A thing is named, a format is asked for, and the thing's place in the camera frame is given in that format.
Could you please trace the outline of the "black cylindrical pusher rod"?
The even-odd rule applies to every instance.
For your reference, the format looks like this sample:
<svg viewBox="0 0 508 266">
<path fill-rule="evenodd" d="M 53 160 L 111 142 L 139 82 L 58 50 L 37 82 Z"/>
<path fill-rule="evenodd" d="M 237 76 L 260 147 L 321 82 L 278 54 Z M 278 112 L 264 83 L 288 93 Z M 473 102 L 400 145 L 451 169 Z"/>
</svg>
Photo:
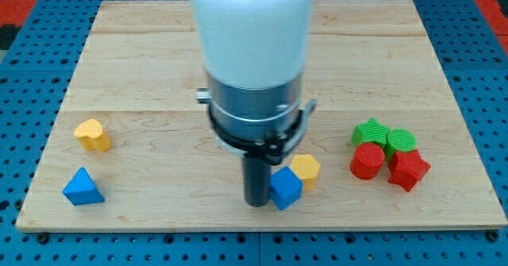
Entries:
<svg viewBox="0 0 508 266">
<path fill-rule="evenodd" d="M 244 199 L 253 207 L 265 206 L 269 199 L 271 165 L 260 158 L 242 159 Z"/>
</svg>

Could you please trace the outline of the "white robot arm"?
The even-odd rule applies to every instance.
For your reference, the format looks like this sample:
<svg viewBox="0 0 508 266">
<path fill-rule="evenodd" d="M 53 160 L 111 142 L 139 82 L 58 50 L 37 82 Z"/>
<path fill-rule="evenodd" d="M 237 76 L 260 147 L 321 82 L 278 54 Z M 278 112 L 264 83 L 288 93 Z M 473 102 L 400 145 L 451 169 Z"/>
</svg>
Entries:
<svg viewBox="0 0 508 266">
<path fill-rule="evenodd" d="M 242 161 L 244 199 L 267 203 L 271 169 L 303 138 L 302 102 L 313 0 L 187 0 L 208 85 L 197 93 L 220 144 Z"/>
</svg>

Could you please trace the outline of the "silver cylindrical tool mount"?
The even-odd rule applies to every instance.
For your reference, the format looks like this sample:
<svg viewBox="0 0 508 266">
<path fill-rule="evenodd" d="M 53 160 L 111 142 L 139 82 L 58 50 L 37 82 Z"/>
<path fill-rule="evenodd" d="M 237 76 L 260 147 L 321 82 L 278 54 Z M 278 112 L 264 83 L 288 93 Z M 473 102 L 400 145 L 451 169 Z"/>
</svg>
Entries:
<svg viewBox="0 0 508 266">
<path fill-rule="evenodd" d="M 229 152 L 277 165 L 304 137 L 317 101 L 300 107 L 301 75 L 262 88 L 235 87 L 210 73 L 206 78 L 208 87 L 199 88 L 196 98 L 208 106 L 211 128 Z"/>
</svg>

